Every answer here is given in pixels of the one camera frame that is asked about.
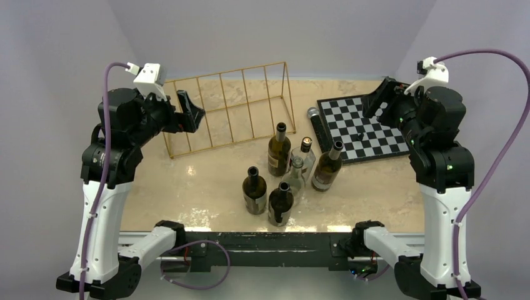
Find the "clear square liquor bottle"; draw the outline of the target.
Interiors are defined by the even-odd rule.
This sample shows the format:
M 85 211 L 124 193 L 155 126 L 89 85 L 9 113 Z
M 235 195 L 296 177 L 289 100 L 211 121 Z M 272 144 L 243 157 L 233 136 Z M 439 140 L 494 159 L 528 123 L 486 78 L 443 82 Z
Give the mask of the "clear square liquor bottle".
M 311 148 L 313 140 L 310 137 L 304 137 L 299 147 L 295 147 L 291 150 L 289 158 L 289 167 L 293 165 L 293 161 L 296 157 L 300 157 L 303 160 L 302 176 L 304 181 L 307 183 L 313 170 L 314 163 L 316 162 L 316 156 Z

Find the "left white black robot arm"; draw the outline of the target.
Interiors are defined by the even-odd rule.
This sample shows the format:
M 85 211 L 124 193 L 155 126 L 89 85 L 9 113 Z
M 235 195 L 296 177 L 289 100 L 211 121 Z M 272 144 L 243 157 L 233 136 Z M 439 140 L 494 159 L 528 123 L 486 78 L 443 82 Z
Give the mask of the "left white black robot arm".
M 82 154 L 79 245 L 70 270 L 56 280 L 58 290 L 96 299 L 126 298 L 160 255 L 177 256 L 186 249 L 184 226 L 166 220 L 140 241 L 118 248 L 124 204 L 143 159 L 142 147 L 159 133 L 194 133 L 204 117 L 186 91 L 179 90 L 177 98 L 179 106 L 173 106 L 137 89 L 118 88 L 109 91 L 108 105 L 98 106 L 100 123 Z

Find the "black mounting base bar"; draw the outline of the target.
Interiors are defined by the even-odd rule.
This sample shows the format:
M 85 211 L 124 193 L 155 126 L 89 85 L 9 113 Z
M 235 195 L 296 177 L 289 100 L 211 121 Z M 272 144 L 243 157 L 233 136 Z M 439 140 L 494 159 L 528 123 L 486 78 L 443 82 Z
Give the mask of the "black mounting base bar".
M 370 250 L 355 248 L 351 232 L 187 232 L 186 242 L 186 249 L 162 257 L 186 258 L 193 272 L 227 265 L 347 271 L 377 258 Z

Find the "green bottle silver cap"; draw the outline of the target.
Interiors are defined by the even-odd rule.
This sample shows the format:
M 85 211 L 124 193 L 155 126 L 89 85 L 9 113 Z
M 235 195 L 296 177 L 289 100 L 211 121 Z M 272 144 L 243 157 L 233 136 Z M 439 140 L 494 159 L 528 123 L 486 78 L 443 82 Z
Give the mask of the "green bottle silver cap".
M 276 125 L 276 134 L 268 143 L 267 161 L 268 171 L 275 177 L 283 176 L 289 167 L 289 155 L 291 153 L 291 142 L 286 137 L 287 126 L 284 122 Z

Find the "dark bottle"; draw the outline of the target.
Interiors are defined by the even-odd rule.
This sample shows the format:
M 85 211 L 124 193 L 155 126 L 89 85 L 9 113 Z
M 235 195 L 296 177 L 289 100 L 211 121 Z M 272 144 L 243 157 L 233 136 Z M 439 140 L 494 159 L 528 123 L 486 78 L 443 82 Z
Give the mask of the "dark bottle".
M 247 178 L 242 182 L 242 191 L 247 211 L 253 215 L 262 214 L 267 203 L 267 184 L 259 175 L 256 166 L 247 170 Z
M 293 204 L 294 196 L 290 184 L 281 181 L 269 195 L 268 221 L 276 227 L 285 226 L 290 218 Z

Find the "black white chessboard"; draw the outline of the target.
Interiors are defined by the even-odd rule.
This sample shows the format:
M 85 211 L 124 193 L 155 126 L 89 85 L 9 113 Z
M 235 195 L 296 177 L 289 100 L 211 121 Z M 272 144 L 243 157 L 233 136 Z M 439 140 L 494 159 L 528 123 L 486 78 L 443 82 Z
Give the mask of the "black white chessboard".
M 360 96 L 317 101 L 317 108 L 330 141 L 342 141 L 344 164 L 405 156 L 409 148 L 400 131 L 381 125 L 376 117 L 365 118 Z M 363 133 L 362 141 L 357 135 Z

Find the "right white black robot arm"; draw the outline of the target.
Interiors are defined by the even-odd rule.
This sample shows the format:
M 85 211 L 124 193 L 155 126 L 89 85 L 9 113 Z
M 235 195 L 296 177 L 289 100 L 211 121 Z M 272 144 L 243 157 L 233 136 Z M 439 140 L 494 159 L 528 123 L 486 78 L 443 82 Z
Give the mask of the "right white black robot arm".
M 386 77 L 361 98 L 362 113 L 396 128 L 408 148 L 424 202 L 424 249 L 417 251 L 379 221 L 358 222 L 349 241 L 358 254 L 377 254 L 393 268 L 401 292 L 414 299 L 479 298 L 466 265 L 464 205 L 474 186 L 474 158 L 456 141 L 466 114 L 461 95 L 442 86 L 420 87 Z

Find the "clear round glass bottle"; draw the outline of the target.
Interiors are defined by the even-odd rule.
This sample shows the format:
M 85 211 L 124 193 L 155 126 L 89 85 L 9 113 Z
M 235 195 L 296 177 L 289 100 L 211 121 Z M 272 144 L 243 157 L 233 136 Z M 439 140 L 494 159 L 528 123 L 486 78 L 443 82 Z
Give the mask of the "clear round glass bottle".
M 282 177 L 281 181 L 289 183 L 294 198 L 293 205 L 297 206 L 301 201 L 301 198 L 304 194 L 304 188 L 306 186 L 306 182 L 302 174 L 304 161 L 301 157 L 296 156 L 291 160 L 291 162 L 292 164 L 290 171 Z

